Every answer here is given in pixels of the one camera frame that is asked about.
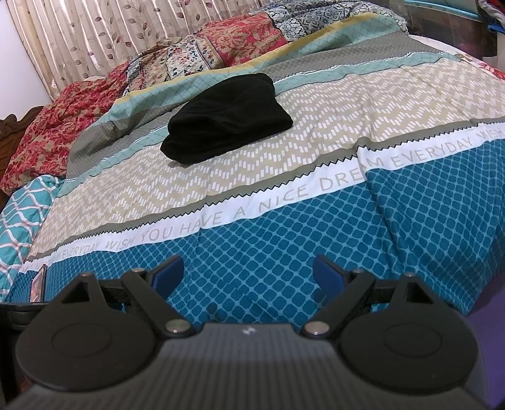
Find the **floral beige curtain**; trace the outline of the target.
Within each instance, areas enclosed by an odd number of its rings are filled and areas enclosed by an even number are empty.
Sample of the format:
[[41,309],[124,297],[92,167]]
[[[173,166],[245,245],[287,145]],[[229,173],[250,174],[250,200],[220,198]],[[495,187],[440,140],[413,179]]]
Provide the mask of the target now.
[[16,0],[7,3],[50,99],[164,38],[263,7],[259,0]]

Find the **black pants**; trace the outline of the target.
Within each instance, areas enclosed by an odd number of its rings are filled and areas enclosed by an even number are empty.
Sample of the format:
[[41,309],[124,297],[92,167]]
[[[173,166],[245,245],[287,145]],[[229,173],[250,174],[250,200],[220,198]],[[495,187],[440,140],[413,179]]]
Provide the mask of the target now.
[[234,76],[202,91],[167,125],[160,150],[192,165],[285,132],[294,122],[277,102],[271,77]]

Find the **carved wooden headboard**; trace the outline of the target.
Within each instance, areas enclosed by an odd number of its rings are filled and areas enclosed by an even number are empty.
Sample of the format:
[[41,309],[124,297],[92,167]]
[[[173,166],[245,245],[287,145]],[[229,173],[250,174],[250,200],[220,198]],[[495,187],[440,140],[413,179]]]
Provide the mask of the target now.
[[43,106],[30,108],[20,120],[15,114],[9,114],[1,120],[1,178],[3,178],[11,157],[17,151],[27,128],[43,108]]

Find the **red floral quilt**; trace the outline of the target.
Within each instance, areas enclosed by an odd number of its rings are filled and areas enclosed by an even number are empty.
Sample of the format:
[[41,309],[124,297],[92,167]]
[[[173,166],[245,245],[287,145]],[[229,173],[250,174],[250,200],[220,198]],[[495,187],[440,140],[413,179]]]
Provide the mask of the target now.
[[62,177],[74,141],[131,91],[172,79],[248,62],[355,15],[407,21],[386,1],[263,1],[260,9],[204,24],[184,37],[164,38],[104,76],[68,85],[27,128],[1,178],[11,194],[43,174]]

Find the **striped patterned bedspread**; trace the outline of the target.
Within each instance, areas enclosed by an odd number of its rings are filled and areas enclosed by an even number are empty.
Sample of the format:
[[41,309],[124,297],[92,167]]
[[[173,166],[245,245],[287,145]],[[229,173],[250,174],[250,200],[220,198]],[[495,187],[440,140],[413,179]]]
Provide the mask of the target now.
[[[190,166],[161,152],[169,120],[226,79],[267,75],[285,132]],[[504,82],[388,17],[337,22],[239,66],[117,100],[74,144],[86,166],[42,177],[26,255],[1,278],[27,302],[81,272],[118,278],[173,255],[190,319],[300,325],[323,302],[319,254],[379,278],[417,273],[462,313],[504,268]]]

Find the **teal white patterned pillow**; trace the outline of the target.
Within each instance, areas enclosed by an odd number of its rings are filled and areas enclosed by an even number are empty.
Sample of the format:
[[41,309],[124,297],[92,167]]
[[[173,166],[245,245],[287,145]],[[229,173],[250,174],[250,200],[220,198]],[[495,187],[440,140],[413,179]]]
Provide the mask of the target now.
[[63,180],[42,175],[14,192],[1,212],[1,302],[7,300]]

